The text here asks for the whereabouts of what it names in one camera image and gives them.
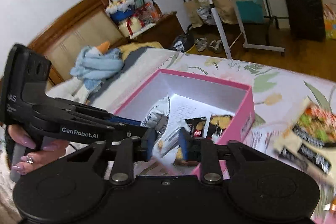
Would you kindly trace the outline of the left hand pink nails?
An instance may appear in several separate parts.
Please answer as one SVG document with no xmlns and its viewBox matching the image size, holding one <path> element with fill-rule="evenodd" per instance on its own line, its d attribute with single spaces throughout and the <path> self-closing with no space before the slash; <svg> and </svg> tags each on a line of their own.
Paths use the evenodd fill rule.
<svg viewBox="0 0 336 224">
<path fill-rule="evenodd" d="M 9 125 L 6 128 L 6 132 L 10 140 L 29 149 L 29 152 L 25 153 L 20 160 L 16 162 L 10 160 L 10 169 L 20 175 L 28 174 L 63 157 L 66 154 L 66 148 L 70 144 L 67 140 L 55 139 L 48 141 L 40 150 L 36 150 L 37 145 L 21 126 Z"/>
</svg>

